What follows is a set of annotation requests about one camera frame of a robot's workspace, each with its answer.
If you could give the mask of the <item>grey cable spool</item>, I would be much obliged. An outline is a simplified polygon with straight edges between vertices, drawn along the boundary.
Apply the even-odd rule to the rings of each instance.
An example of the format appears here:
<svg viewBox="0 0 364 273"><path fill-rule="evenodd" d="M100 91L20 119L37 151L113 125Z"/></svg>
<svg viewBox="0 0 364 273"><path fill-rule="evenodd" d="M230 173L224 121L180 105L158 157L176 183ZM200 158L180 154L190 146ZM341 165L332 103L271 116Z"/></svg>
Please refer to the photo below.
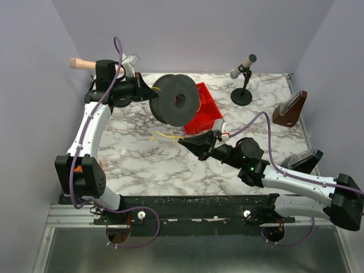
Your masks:
<svg viewBox="0 0 364 273"><path fill-rule="evenodd" d="M149 100L152 115L173 127L187 125L196 115L200 97L196 83L187 75L159 77L152 89L157 97Z"/></svg>

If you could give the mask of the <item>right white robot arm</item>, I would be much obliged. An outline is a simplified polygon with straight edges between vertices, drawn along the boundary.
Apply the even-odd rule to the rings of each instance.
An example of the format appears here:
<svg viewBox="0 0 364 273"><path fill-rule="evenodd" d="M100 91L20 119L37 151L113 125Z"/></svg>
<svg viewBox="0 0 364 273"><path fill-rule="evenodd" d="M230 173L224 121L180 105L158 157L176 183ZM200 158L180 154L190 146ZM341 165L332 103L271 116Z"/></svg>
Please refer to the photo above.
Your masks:
<svg viewBox="0 0 364 273"><path fill-rule="evenodd" d="M220 144L214 131L179 139L178 143L204 161L213 158L239 171L238 177L250 187L291 192L301 200L296 216L327 218L334 225L358 231L363 214L363 192L347 174L338 177L313 176L275 165L262 158L264 151L253 138L242 138L235 146Z"/></svg>

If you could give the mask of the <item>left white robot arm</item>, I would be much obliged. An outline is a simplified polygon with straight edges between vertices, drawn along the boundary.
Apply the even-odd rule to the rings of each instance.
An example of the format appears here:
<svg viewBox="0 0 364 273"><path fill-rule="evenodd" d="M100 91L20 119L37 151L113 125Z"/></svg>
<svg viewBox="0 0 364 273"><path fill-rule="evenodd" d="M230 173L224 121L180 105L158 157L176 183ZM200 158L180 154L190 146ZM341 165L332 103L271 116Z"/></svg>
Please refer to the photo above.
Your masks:
<svg viewBox="0 0 364 273"><path fill-rule="evenodd" d="M137 55L124 57L120 65L112 60L69 60L73 69L95 72L92 85L84 97L84 114L77 135L67 153L55 159L61 188L71 197L76 208L81 207L76 197L94 201L112 212L125 208L121 195L106 185L106 175L97 159L97 152L114 108L157 97L141 74L135 71L139 60Z"/></svg>

